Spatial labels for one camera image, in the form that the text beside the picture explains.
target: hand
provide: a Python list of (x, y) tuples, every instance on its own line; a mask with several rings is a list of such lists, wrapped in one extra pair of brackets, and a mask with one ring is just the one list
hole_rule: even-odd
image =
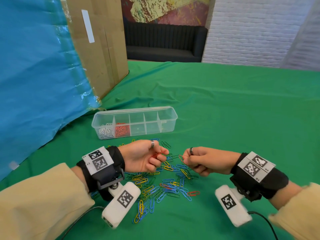
[(230, 174), (241, 153), (222, 151), (207, 147), (194, 147), (183, 153), (183, 162), (200, 176), (207, 177), (210, 173)]
[[(138, 172), (154, 172), (156, 168), (161, 166), (161, 163), (166, 161), (168, 149), (159, 145), (158, 141), (154, 141), (154, 148), (151, 148), (151, 141), (138, 140), (130, 144), (119, 146), (124, 162), (125, 170), (130, 173)], [(160, 154), (157, 158), (152, 156), (156, 153)]]

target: black wrist strap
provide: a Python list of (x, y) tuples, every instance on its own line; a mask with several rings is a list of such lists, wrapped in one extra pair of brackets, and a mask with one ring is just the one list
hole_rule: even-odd
[[(101, 186), (107, 184), (114, 180), (115, 175), (121, 175), (121, 173), (125, 170), (125, 161), (118, 147), (110, 146), (106, 149), (109, 152), (110, 157), (112, 158), (114, 163), (106, 167), (105, 169), (96, 172), (93, 175), (90, 175), (86, 167), (86, 164), (83, 160), (77, 163), (77, 166), (79, 166), (82, 169), (82, 173), (88, 185), (89, 192), (94, 192), (98, 190), (98, 182)], [(111, 195), (108, 192), (108, 188), (99, 190), (99, 193), (101, 194), (104, 200), (110, 200)]]
[(271, 199), (278, 190), (288, 185), (288, 177), (276, 168), (273, 168), (262, 180), (257, 182), (253, 177), (248, 175), (238, 164), (247, 156), (242, 153), (238, 161), (231, 169), (233, 176), (230, 180), (237, 187), (238, 192), (244, 195), (251, 202), (260, 200), (261, 197)]

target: sofa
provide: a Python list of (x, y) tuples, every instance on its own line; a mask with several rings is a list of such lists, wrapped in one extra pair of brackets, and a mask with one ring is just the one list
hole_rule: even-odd
[(201, 62), (208, 30), (203, 26), (123, 22), (127, 58)]

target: sofa armrest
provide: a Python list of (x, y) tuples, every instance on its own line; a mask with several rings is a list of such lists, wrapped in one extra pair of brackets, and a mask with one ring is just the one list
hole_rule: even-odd
[(193, 41), (192, 54), (196, 57), (202, 57), (203, 50), (205, 48), (208, 29), (203, 26), (198, 26), (195, 32), (195, 37)]

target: green fabric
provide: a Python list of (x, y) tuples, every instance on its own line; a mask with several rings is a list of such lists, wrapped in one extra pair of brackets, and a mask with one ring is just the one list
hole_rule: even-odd
[[(320, 73), (255, 66), (129, 62), (130, 73), (103, 100), (103, 107), (130, 109), (172, 106), (178, 114), (172, 133), (98, 139), (91, 127), (92, 114), (82, 116), (47, 145), (34, 152), (0, 183), (4, 189), (25, 178), (40, 174), (66, 162), (70, 167), (84, 154), (101, 146), (129, 143), (132, 139), (160, 138), (167, 141), (171, 153), (205, 146), (237, 152), (254, 151), (274, 162), (292, 181), (307, 185), (320, 183)], [(176, 177), (165, 171), (162, 179)], [(253, 221), (236, 228), (214, 195), (223, 184), (230, 187), (229, 176), (211, 174), (186, 183), (200, 195), (189, 202), (166, 196), (155, 203), (153, 214), (132, 224), (137, 203), (116, 230), (93, 210), (70, 231), (68, 239), (273, 239), (268, 224), (254, 215)], [(250, 203), (250, 211), (265, 216), (276, 210), (266, 200)], [(99, 197), (96, 205), (105, 206)], [(279, 239), (291, 239), (276, 229)]]

